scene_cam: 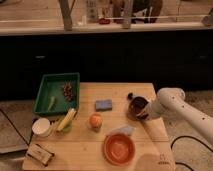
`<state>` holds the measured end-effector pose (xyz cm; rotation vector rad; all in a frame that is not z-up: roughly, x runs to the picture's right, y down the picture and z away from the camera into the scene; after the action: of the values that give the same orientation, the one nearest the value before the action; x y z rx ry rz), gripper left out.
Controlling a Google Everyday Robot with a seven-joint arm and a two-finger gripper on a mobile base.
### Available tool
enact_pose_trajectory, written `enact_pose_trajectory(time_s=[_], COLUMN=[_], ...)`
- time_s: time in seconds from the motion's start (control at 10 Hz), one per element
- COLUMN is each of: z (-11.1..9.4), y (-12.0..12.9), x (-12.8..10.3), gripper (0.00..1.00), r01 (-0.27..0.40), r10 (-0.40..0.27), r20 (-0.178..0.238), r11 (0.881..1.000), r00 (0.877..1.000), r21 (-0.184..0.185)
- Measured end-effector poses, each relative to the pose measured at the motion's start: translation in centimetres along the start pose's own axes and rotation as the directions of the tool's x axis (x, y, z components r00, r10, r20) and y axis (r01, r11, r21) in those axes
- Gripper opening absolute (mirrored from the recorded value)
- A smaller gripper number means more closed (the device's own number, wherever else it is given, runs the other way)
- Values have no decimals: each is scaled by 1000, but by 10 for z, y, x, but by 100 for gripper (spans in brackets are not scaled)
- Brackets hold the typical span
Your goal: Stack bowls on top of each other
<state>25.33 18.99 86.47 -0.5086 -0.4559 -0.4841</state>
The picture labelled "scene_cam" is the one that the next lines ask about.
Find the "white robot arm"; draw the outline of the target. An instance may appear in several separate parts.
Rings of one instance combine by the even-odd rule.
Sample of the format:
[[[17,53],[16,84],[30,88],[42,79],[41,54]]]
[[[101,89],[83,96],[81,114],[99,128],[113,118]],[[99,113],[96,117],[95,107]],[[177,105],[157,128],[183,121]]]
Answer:
[[[213,118],[185,102],[181,88],[161,88],[156,98],[145,107],[149,118],[157,118],[165,111],[182,116],[203,138],[213,145]]]

